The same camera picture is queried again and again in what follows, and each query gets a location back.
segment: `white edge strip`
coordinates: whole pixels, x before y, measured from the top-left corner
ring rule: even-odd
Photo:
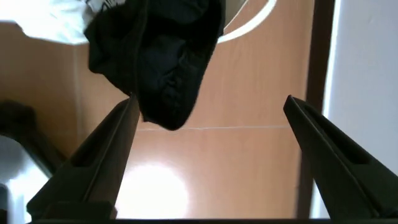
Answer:
[[[338,25],[340,20],[340,9],[341,0],[336,0],[335,2],[335,12],[333,15],[333,25],[331,28],[331,40],[330,40],[330,54],[328,59],[328,69],[326,71],[326,82],[325,91],[323,93],[323,109],[322,115],[329,118],[330,110],[330,98],[333,83],[333,72],[335,68],[336,59],[336,45],[337,45],[337,35],[338,35]],[[325,218],[321,215],[321,206],[323,206],[323,201],[318,190],[316,183],[313,183],[313,194],[311,201],[311,211],[310,218]]]
[[[267,4],[254,16],[249,22],[245,23],[245,25],[237,28],[236,30],[230,32],[229,34],[225,34],[218,39],[218,43],[226,42],[229,40],[233,40],[235,38],[241,37],[244,34],[254,30],[258,25],[260,25],[267,16],[272,12],[276,5],[277,0],[268,0]]]

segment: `white strap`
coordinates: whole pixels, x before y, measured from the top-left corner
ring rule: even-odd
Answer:
[[[218,43],[233,40],[235,38],[241,37],[244,34],[254,30],[258,25],[260,25],[268,15],[272,12],[276,5],[277,0],[268,0],[267,4],[254,16],[250,21],[245,23],[245,25],[237,28],[236,30],[225,34],[218,38]]]

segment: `grout line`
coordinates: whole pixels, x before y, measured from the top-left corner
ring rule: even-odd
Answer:
[[[83,134],[83,118],[81,113],[81,91],[78,75],[77,46],[73,46],[73,82],[75,84],[75,108],[76,108],[76,131],[77,135]]]
[[[208,128],[180,128],[179,130],[208,130],[208,129],[269,129],[269,128],[289,128],[289,125],[267,125],[267,126],[231,126],[231,127],[208,127]],[[136,131],[167,131],[163,128],[145,128]]]

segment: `white wall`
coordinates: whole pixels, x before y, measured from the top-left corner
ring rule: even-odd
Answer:
[[[324,115],[398,174],[398,1],[337,0]],[[312,217],[327,217],[315,193]]]

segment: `floor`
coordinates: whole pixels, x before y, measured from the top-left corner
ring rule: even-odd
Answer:
[[[228,30],[266,0],[251,0]],[[170,132],[140,122],[119,217],[291,218],[300,151],[282,107],[305,96],[313,0],[279,0],[263,24],[217,46],[197,105]],[[67,156],[125,99],[87,68],[88,46],[29,39],[0,24],[0,100],[31,105]]]

